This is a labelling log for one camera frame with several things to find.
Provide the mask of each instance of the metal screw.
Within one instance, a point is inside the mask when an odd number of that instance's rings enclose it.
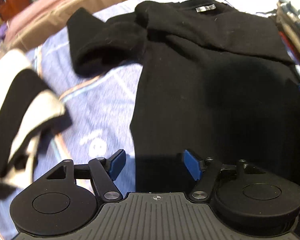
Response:
[[[204,191],[195,191],[192,193],[192,196],[196,199],[203,199],[208,196],[208,194]]]
[[[120,194],[115,191],[109,191],[109,192],[105,193],[106,199],[117,199],[119,197],[120,197]]]

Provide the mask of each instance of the black and white striped cloth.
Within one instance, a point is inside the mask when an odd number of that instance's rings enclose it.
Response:
[[[32,183],[40,133],[65,115],[26,56],[9,51],[0,60],[0,183],[21,188]]]

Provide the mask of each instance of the light blue fabric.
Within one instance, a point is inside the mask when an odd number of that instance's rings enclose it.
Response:
[[[128,0],[94,15],[105,21],[115,15],[132,12],[142,1],[144,0]],[[39,53],[40,49],[36,48],[28,52],[27,56],[33,62],[35,70],[39,70],[41,65],[43,79],[58,96],[89,80],[78,77],[72,70],[67,28],[48,38],[42,45],[41,62]],[[99,156],[107,158],[120,148],[126,151],[126,165],[115,181],[123,195],[135,189],[134,147],[129,126],[141,70],[142,66],[134,63],[119,66],[62,98],[73,122],[71,127],[62,132],[62,137],[75,164],[88,163],[90,159]],[[51,133],[42,138],[34,179],[38,179],[63,159],[69,158],[64,151],[60,151],[58,143]],[[91,190],[87,181],[80,183],[79,185]],[[0,238],[5,240],[10,240],[17,234],[10,218],[9,206],[20,191],[18,189],[8,199],[0,201]]]

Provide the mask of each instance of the folded clothes stack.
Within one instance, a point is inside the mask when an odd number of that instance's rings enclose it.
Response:
[[[277,6],[277,23],[300,54],[300,2],[279,0]]]
[[[25,188],[32,183],[40,134],[65,114],[21,51],[0,60],[0,184]]]

